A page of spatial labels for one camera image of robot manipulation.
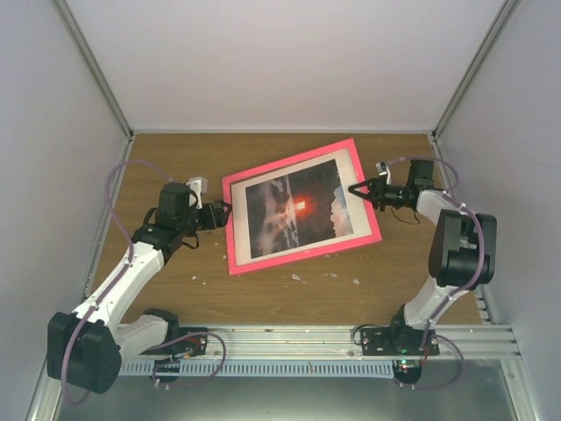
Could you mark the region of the sunset photo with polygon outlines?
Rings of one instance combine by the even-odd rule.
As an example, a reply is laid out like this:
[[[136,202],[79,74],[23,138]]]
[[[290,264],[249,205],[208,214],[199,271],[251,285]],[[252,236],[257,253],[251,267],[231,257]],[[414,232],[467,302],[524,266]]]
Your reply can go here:
[[[332,159],[245,188],[253,259],[352,235]]]

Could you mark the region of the pink picture frame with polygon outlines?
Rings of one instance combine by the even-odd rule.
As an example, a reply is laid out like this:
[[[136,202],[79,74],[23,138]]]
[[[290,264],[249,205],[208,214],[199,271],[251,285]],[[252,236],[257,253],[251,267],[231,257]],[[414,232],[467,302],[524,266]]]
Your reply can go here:
[[[373,207],[349,190],[364,179],[354,139],[225,176],[230,275],[380,242]]]

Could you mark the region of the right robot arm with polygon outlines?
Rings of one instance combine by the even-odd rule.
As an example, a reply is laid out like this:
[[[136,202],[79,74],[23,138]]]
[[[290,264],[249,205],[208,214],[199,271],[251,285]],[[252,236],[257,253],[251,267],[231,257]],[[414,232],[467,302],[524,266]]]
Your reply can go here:
[[[365,328],[364,353],[436,355],[436,324],[462,296],[492,281],[495,273],[498,222],[495,216],[477,213],[456,201],[450,186],[439,189],[433,179],[437,159],[409,158],[405,185],[391,184],[391,166],[376,165],[376,177],[348,188],[378,211],[408,208],[434,226],[429,276],[417,295],[403,304],[385,327]]]

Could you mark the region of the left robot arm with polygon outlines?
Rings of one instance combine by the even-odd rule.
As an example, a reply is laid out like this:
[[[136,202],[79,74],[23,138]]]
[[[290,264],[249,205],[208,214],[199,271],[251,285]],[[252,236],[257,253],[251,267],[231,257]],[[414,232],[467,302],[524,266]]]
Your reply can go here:
[[[98,288],[72,312],[57,312],[47,326],[46,370],[50,378],[102,394],[124,363],[143,353],[164,354],[163,363],[204,353],[207,332],[181,337],[178,317],[165,310],[145,311],[127,326],[120,323],[145,285],[181,247],[196,249],[199,232],[226,226],[231,205],[205,203],[207,181],[169,182],[157,207],[133,233],[123,258]]]

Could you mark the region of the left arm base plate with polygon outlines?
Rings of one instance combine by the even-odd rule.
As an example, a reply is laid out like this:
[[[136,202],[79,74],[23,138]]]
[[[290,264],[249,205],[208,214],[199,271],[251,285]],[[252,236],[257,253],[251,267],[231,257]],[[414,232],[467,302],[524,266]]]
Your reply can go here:
[[[181,326],[177,333],[169,333],[164,342],[144,351],[144,355],[167,355],[196,357],[206,354],[208,329],[205,327]]]

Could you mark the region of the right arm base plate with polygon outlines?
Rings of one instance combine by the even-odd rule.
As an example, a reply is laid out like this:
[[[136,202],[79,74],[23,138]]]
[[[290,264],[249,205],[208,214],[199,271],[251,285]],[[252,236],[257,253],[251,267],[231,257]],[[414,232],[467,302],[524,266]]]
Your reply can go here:
[[[361,347],[364,356],[438,356],[438,340],[434,331],[421,346],[423,330],[410,327],[360,325],[352,332],[352,341]]]

